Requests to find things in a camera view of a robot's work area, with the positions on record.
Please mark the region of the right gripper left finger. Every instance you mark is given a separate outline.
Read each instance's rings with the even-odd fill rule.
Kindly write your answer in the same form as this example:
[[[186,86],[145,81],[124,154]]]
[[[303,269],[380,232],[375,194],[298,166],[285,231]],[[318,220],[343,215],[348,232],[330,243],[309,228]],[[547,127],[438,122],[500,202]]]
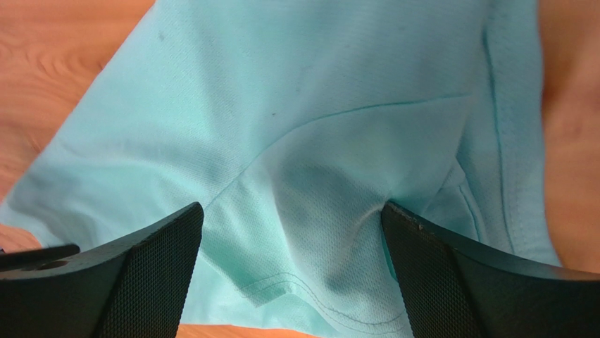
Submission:
[[[88,251],[1,255],[2,337],[175,337],[201,243],[192,203]]]

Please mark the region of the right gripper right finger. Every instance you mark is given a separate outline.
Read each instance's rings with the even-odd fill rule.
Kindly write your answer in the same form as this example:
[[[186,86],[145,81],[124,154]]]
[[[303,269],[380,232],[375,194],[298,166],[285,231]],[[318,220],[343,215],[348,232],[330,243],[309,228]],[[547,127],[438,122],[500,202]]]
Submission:
[[[539,263],[387,203],[382,231],[415,337],[598,337],[599,276]]]

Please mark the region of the mint green t shirt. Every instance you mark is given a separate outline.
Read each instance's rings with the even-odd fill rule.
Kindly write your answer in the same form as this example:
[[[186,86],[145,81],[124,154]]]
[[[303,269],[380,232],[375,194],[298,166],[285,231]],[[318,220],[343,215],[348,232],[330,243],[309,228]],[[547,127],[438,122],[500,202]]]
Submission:
[[[557,264],[536,1],[157,1],[1,222],[88,250],[199,202],[182,321],[410,337],[387,201]]]

